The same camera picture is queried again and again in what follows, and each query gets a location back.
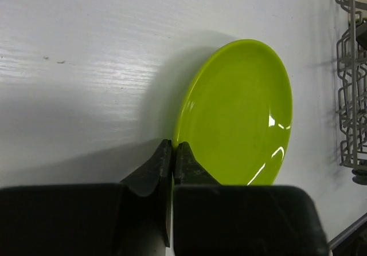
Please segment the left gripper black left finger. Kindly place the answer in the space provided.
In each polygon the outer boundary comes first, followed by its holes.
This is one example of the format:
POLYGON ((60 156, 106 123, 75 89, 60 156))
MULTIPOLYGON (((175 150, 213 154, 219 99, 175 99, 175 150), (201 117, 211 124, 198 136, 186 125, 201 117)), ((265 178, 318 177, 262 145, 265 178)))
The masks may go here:
POLYGON ((1 189, 2 255, 165 255, 172 143, 114 183, 1 189))

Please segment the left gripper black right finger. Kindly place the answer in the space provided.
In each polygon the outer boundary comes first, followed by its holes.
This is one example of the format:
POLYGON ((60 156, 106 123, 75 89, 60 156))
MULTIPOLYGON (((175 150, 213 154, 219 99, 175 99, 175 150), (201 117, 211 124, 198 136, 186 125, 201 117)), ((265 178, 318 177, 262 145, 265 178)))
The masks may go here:
POLYGON ((226 186, 176 151, 173 194, 175 255, 328 255, 315 204, 293 186, 226 186))

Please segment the green plate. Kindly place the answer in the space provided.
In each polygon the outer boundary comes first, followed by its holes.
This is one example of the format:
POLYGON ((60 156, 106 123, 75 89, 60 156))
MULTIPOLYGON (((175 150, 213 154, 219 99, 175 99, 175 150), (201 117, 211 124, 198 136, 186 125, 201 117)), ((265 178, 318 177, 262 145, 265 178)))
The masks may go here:
POLYGON ((219 183, 270 185, 292 127, 292 89, 275 51, 257 40, 219 48, 193 77, 173 135, 219 183))

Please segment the grey wire dish rack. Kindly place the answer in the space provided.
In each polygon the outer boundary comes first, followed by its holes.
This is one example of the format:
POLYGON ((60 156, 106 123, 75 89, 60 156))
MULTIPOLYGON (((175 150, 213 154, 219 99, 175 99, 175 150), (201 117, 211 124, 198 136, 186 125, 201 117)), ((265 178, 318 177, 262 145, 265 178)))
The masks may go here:
MULTIPOLYGON (((346 0, 335 0, 347 13, 346 0)), ((339 129, 343 134, 340 155, 343 167, 352 171, 352 181, 366 185, 366 21, 356 23, 356 2, 350 0, 352 21, 337 41, 339 129)))

